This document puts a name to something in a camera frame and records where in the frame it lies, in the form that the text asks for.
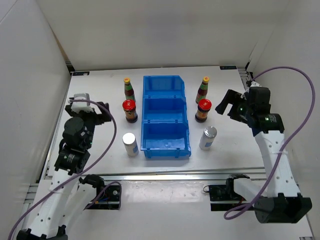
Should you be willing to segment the silver-lid bead jar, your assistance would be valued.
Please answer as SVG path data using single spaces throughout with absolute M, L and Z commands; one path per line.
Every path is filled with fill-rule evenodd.
M 124 144 L 127 154 L 130 157 L 135 157 L 139 154 L 137 140 L 133 133 L 125 133 L 122 137 L 122 142 Z
M 199 142 L 200 149 L 204 151 L 209 150 L 217 136 L 217 133 L 217 129 L 214 126 L 207 126 L 202 132 Z

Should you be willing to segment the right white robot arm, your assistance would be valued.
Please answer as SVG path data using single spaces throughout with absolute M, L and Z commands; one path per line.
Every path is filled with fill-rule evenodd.
M 215 111 L 232 120 L 247 124 L 259 147 L 267 180 L 257 186 L 244 174 L 232 174 L 226 180 L 224 193 L 230 200 L 240 196 L 247 203 L 236 207 L 240 214 L 250 208 L 260 223 L 295 224 L 312 208 L 309 197 L 302 196 L 293 177 L 287 154 L 282 118 L 271 113 L 271 92 L 267 87 L 250 87 L 241 94 L 229 89 Z

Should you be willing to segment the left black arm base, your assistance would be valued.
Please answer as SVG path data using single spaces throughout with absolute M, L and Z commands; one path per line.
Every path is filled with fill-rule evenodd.
M 119 181 L 105 184 L 105 180 L 95 174 L 79 179 L 81 184 L 89 184 L 96 190 L 96 196 L 85 210 L 120 210 L 122 205 L 122 185 Z

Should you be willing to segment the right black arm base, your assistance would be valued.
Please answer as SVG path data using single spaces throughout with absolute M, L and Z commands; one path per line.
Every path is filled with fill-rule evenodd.
M 250 177 L 245 174 L 231 174 L 224 184 L 211 184 L 203 187 L 203 193 L 209 194 L 212 212 L 228 211 L 246 204 L 246 199 L 233 190 L 236 179 L 250 179 Z

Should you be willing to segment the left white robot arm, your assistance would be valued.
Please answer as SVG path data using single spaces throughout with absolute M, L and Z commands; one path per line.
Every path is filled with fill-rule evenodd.
M 70 119 L 64 124 L 49 192 L 32 206 L 39 208 L 37 215 L 29 227 L 18 232 L 18 240 L 66 240 L 86 206 L 103 198 L 104 180 L 95 174 L 81 175 L 89 170 L 86 164 L 95 127 L 115 119 L 108 103 L 96 103 L 100 114 L 91 104 L 90 100 L 73 97 L 66 105 Z

